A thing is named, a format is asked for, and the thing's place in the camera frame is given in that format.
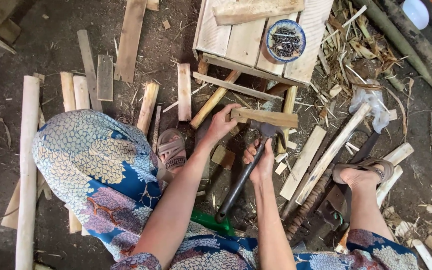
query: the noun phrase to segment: dirt floor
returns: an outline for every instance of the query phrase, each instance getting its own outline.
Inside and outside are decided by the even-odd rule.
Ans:
[[[432,4],[424,1],[431,14],[431,22],[423,33],[432,42]],[[0,216],[6,210],[14,187],[19,178],[19,136],[21,125],[21,100],[23,89],[23,76],[32,75],[33,72],[46,75],[45,84],[41,91],[41,103],[46,119],[63,112],[63,96],[61,94],[61,81],[59,72],[84,72],[81,53],[78,46],[76,32],[86,29],[92,41],[94,56],[109,54],[116,58],[114,38],[119,40],[125,11],[124,0],[26,0],[17,10],[13,19],[22,28],[21,36],[14,44],[16,55],[11,55],[0,49],[0,118],[9,127],[12,139],[11,148],[7,145],[4,125],[0,122]],[[139,115],[141,99],[144,93],[143,83],[154,80],[159,83],[158,105],[163,108],[177,100],[177,76],[175,63],[191,63],[191,69],[197,69],[197,61],[193,56],[191,47],[194,39],[196,21],[200,9],[198,0],[161,0],[159,11],[147,10],[141,32],[138,62],[135,69],[133,84],[114,82],[114,102],[103,102],[103,110],[109,116],[121,121],[134,122]],[[165,30],[162,22],[168,20],[171,28]],[[224,78],[230,70],[211,67],[209,75]],[[413,77],[412,99],[409,105],[409,126],[407,141],[413,146],[415,152],[401,163],[403,175],[394,185],[385,206],[394,206],[399,216],[414,223],[417,221],[417,230],[414,238],[426,239],[428,231],[432,230],[432,215],[426,213],[420,204],[432,204],[432,136],[431,112],[432,90],[423,79],[405,62],[403,68],[398,68],[399,78]],[[314,72],[317,82],[321,74]],[[239,83],[257,89],[261,80],[242,75]],[[386,80],[380,82],[388,87]],[[193,89],[198,85],[192,80]],[[216,89],[215,86],[203,88],[194,98],[192,111],[195,115],[202,107],[209,95]],[[407,97],[396,93],[407,109]],[[280,112],[281,102],[258,103],[254,98],[240,95],[254,108]],[[312,104],[316,97],[314,91],[300,88],[297,93],[299,102]],[[347,115],[349,101],[345,95],[336,99],[335,116],[338,118]],[[395,149],[402,142],[402,115],[396,101],[384,94],[385,104],[389,109],[398,110],[398,119],[390,122],[377,142],[371,155],[381,157]],[[221,106],[238,101],[231,93],[225,95],[220,102]],[[298,113],[299,126],[297,132],[290,135],[290,140],[298,147],[289,152],[289,161],[293,164],[297,154],[316,125],[315,117],[319,114],[314,108],[306,109],[295,106]],[[194,131],[187,123],[178,122],[177,109],[173,108],[162,114],[160,130],[178,127],[188,137],[188,153],[194,148]],[[332,136],[338,131],[344,119],[331,120],[329,127],[324,125],[328,135]],[[252,140],[253,132],[243,129],[238,135],[228,135],[220,144],[241,156],[245,143]],[[351,140],[360,147],[364,139],[357,137]],[[342,161],[351,157],[346,154]],[[209,181],[202,181],[200,190],[206,191],[206,196],[197,198],[196,207],[202,211],[214,214],[212,195],[216,207],[221,204],[228,192],[231,181],[234,181],[242,168],[237,158],[231,170],[222,169],[219,165],[211,163],[211,176]],[[274,174],[274,189],[277,203],[283,206],[285,199],[278,195],[286,177]],[[114,260],[98,239],[92,236],[69,234],[68,211],[64,203],[53,196],[52,200],[40,198],[36,210],[36,228],[34,260],[40,261],[54,269],[108,269]],[[257,223],[255,222],[254,191],[250,183],[246,184],[244,194],[240,196],[237,205],[230,214],[231,223],[237,230],[247,235],[256,236]],[[305,221],[292,244],[301,240],[311,250],[332,250],[337,244],[336,235],[341,232],[330,232],[319,216],[311,215],[309,222]],[[16,231],[0,226],[0,270],[14,267]],[[426,267],[421,260],[420,267]]]

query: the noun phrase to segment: brown sandal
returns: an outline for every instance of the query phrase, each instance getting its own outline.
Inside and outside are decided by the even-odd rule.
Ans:
[[[179,136],[179,139],[170,142],[174,136]],[[178,156],[181,151],[185,150],[185,144],[183,139],[183,134],[175,128],[170,128],[165,132],[161,133],[157,141],[158,155],[166,155],[166,160],[164,166],[166,170],[170,171],[172,169],[178,168],[186,164],[185,156]]]
[[[382,165],[384,167],[384,171],[373,167],[373,165],[375,164]],[[388,181],[389,178],[393,176],[393,173],[395,171],[393,163],[380,158],[370,158],[357,164],[337,164],[333,169],[333,180],[336,183],[346,184],[341,178],[341,171],[346,168],[352,168],[357,170],[364,169],[367,171],[375,172],[379,175],[379,178],[381,179],[378,184]]]

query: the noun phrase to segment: blue patterned fabric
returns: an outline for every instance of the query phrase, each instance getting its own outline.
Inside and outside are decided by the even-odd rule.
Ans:
[[[88,109],[65,112],[38,131],[33,157],[55,195],[113,255],[112,269],[161,269],[151,254],[130,255],[163,187],[158,157],[139,129]],[[369,231],[350,231],[347,247],[347,255],[295,254],[297,269],[418,269],[409,249]],[[258,269],[257,240],[189,221],[170,269]]]

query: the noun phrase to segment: claw hammer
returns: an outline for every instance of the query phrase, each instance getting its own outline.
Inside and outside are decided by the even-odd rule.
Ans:
[[[281,139],[281,144],[283,145],[283,148],[286,149],[286,140],[284,137],[284,133],[279,126],[275,126],[267,122],[250,120],[249,127],[252,129],[257,129],[259,131],[261,135],[260,143],[258,145],[258,148],[256,149],[256,155],[254,156],[254,160],[244,167],[237,181],[234,183],[233,187],[229,190],[229,193],[226,195],[223,204],[221,205],[218,212],[216,213],[214,219],[216,220],[217,223],[222,223],[227,213],[230,211],[231,207],[233,207],[236,199],[238,198],[239,194],[243,190],[244,184],[248,180],[249,175],[251,174],[256,164],[258,164],[259,160],[261,159],[261,156],[263,155],[263,152],[265,150],[266,141],[269,138],[278,135],[280,136],[279,138]]]

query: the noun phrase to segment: hand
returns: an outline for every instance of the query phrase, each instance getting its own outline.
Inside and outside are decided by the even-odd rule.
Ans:
[[[275,155],[273,153],[273,146],[271,142],[272,138],[269,138],[264,145],[264,153],[261,155],[258,164],[252,170],[249,175],[249,179],[253,184],[260,184],[262,181],[271,181],[273,177],[273,164]],[[256,147],[259,145],[259,139],[256,139],[254,143],[248,146],[248,149],[244,150],[243,162],[249,164],[255,160]]]
[[[226,116],[235,108],[241,108],[241,105],[238,103],[228,104],[224,109],[220,110],[217,114],[214,114],[211,125],[209,126],[205,136],[212,145],[217,144],[220,139],[225,137],[225,135],[238,124],[236,118],[226,122]]]

